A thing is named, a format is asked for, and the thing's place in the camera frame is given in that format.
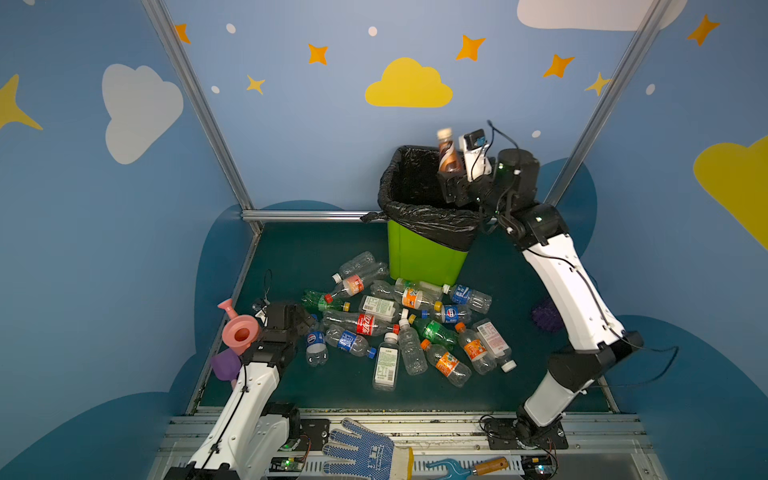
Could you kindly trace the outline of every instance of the pink toy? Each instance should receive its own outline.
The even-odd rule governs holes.
[[[242,355],[259,336],[259,323],[250,315],[237,315],[232,308],[232,299],[219,303],[219,308],[225,310],[230,316],[230,321],[224,326],[221,338],[237,355]]]

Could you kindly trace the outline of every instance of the plastic bottle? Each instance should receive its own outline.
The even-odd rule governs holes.
[[[472,367],[480,375],[485,375],[496,368],[496,358],[482,344],[480,339],[472,330],[467,330],[464,323],[456,323],[458,332],[458,344],[462,346],[464,352],[472,361]]]
[[[323,314],[323,325],[329,328],[335,325],[350,332],[369,336],[400,331],[400,325],[384,322],[370,313],[336,312],[335,310],[328,310]]]
[[[472,376],[469,367],[459,362],[444,346],[434,345],[429,340],[424,340],[422,349],[426,354],[427,361],[434,365],[437,370],[440,370],[440,373],[445,375],[449,382],[455,386],[464,386],[469,377]]]
[[[334,299],[350,298],[362,292],[373,280],[380,280],[389,276],[389,266],[386,263],[374,263],[360,273],[355,273],[341,281],[331,293],[325,296],[326,302],[332,303]]]
[[[315,325],[306,334],[306,362],[310,366],[325,365],[328,361],[328,346],[323,335],[323,327],[315,317]]]
[[[321,313],[326,310],[339,310],[349,312],[349,302],[334,300],[331,303],[326,302],[325,293],[315,290],[304,290],[304,296],[301,297],[301,304],[307,309],[317,309]]]
[[[371,284],[371,293],[379,298],[395,300],[405,308],[416,310],[440,310],[442,308],[440,300],[410,286],[389,285],[387,282],[376,281]]]
[[[339,267],[339,272],[333,274],[333,281],[340,283],[342,279],[362,272],[374,263],[376,263],[376,258],[373,257],[373,253],[362,252],[349,262],[342,263]]]
[[[447,349],[452,349],[458,343],[458,335],[440,325],[433,319],[417,319],[416,315],[408,318],[411,326],[419,332],[422,339],[427,339],[432,343],[438,343]]]
[[[384,341],[379,345],[376,367],[373,370],[373,388],[392,392],[397,383],[397,345],[396,333],[385,333]]]
[[[368,345],[368,340],[335,325],[328,328],[326,343],[354,356],[367,356],[370,359],[376,356],[376,349]]]
[[[473,309],[475,312],[486,314],[488,313],[488,309],[491,308],[492,298],[490,295],[485,295],[483,292],[472,290],[468,286],[458,284],[450,286],[445,284],[442,286],[442,291],[451,297],[453,303],[469,305],[469,308]]]
[[[408,319],[406,319],[407,316],[408,310],[403,310],[400,320],[400,334],[398,335],[402,363],[406,366],[406,372],[409,375],[421,375],[427,371],[427,360],[420,345],[419,334],[411,327]]]
[[[509,372],[518,365],[512,359],[512,349],[509,348],[509,345],[507,345],[502,336],[499,335],[498,330],[493,326],[491,320],[485,319],[478,322],[472,329],[477,332],[478,338],[485,349],[496,358],[496,363],[502,366],[504,372]]]
[[[437,132],[438,149],[440,150],[440,165],[438,171],[441,172],[456,172],[464,170],[461,161],[456,153],[455,145],[453,144],[453,130],[450,128],[443,128]]]
[[[455,325],[459,322],[466,325],[472,321],[472,310],[468,305],[443,305],[439,311],[422,310],[422,318],[429,317],[447,325]]]

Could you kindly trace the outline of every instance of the green trash can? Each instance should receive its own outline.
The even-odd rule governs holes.
[[[438,165],[436,148],[399,147],[382,175],[382,214],[363,218],[388,220],[392,278],[452,285],[477,236],[480,214],[443,200]]]

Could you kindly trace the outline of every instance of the white bottle cap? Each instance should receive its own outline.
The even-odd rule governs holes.
[[[502,370],[504,370],[504,373],[509,372],[510,370],[514,369],[518,364],[515,363],[514,360],[510,360],[506,362],[504,365],[502,365]]]

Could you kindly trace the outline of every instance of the dark green floor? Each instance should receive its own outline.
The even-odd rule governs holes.
[[[256,250],[240,299],[238,313],[250,313],[253,300],[263,295],[266,269],[273,272],[270,301],[298,301],[306,288],[327,291],[331,275],[341,263],[370,250],[377,260],[387,259],[384,223],[269,223]],[[533,268],[501,232],[478,235],[467,256],[459,282],[493,296],[488,318],[512,348],[518,364],[510,373],[501,369],[480,376],[476,372],[457,389],[437,369],[420,376],[401,371],[395,392],[371,387],[373,360],[358,358],[329,347],[324,366],[310,369],[304,345],[286,370],[274,401],[295,402],[302,408],[515,410],[536,389],[546,373],[549,353],[568,342],[564,331],[551,335],[536,329],[531,308],[547,293]],[[360,295],[352,298],[356,311]],[[382,337],[373,338],[378,347]],[[463,352],[458,352],[468,362]],[[232,390],[229,382],[210,377],[202,406],[223,406]],[[600,389],[579,395],[569,408],[575,412],[607,412]]]

